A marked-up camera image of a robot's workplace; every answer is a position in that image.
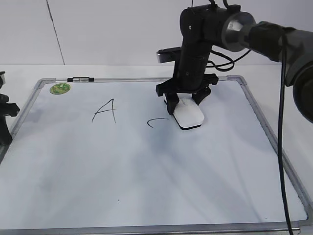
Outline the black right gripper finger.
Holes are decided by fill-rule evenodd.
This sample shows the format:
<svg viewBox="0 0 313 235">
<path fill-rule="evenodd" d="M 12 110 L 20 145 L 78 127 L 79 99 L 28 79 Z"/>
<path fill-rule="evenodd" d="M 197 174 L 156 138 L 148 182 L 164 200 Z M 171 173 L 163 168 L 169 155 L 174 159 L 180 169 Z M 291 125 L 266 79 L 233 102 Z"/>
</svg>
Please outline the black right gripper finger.
<svg viewBox="0 0 313 235">
<path fill-rule="evenodd" d="M 207 96 L 211 94 L 211 89 L 209 87 L 205 87 L 196 93 L 192 94 L 193 101 L 199 105 Z"/>
<path fill-rule="evenodd" d="M 166 104 L 166 109 L 169 115 L 173 115 L 176 106 L 179 103 L 179 97 L 177 93 L 168 93 L 165 94 L 164 102 Z"/>
</svg>

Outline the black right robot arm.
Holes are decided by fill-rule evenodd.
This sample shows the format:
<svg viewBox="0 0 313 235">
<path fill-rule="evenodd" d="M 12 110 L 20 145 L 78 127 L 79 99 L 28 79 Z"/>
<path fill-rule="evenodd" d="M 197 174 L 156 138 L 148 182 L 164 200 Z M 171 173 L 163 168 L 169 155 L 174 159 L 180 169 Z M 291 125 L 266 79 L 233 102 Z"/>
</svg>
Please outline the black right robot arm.
<svg viewBox="0 0 313 235">
<path fill-rule="evenodd" d="M 216 4 L 189 7 L 180 15 L 182 45 L 158 51 L 160 63 L 174 62 L 173 77 L 156 87 L 166 97 L 173 114 L 178 94 L 191 94 L 199 104 L 218 81 L 205 73 L 212 47 L 239 52 L 245 48 L 280 62 L 286 72 L 284 84 L 293 88 L 293 99 L 307 120 L 313 119 L 313 34 L 270 22 L 255 22 L 239 5 L 220 8 Z"/>
</svg>

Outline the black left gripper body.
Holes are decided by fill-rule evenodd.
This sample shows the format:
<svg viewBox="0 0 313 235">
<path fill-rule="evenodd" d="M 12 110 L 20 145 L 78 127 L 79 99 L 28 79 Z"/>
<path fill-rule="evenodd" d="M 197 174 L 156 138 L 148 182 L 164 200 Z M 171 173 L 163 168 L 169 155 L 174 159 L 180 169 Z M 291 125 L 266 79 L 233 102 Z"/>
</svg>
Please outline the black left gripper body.
<svg viewBox="0 0 313 235">
<path fill-rule="evenodd" d="M 9 96 L 0 94 L 0 144 L 3 146 L 9 145 L 12 142 L 6 117 L 16 117 L 20 108 L 16 103 L 9 103 Z"/>
</svg>

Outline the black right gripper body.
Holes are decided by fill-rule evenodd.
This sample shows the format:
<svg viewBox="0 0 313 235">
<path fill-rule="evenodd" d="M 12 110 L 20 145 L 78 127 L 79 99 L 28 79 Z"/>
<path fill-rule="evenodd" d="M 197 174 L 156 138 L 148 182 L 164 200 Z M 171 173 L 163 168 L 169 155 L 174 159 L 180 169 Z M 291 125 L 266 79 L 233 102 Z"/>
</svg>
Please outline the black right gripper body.
<svg viewBox="0 0 313 235">
<path fill-rule="evenodd" d="M 206 65 L 211 53 L 212 44 L 200 42 L 181 45 L 180 58 L 174 64 L 171 79 L 158 84 L 158 96 L 168 93 L 193 94 L 209 86 L 216 85 L 218 77 L 215 74 L 206 74 Z"/>
</svg>

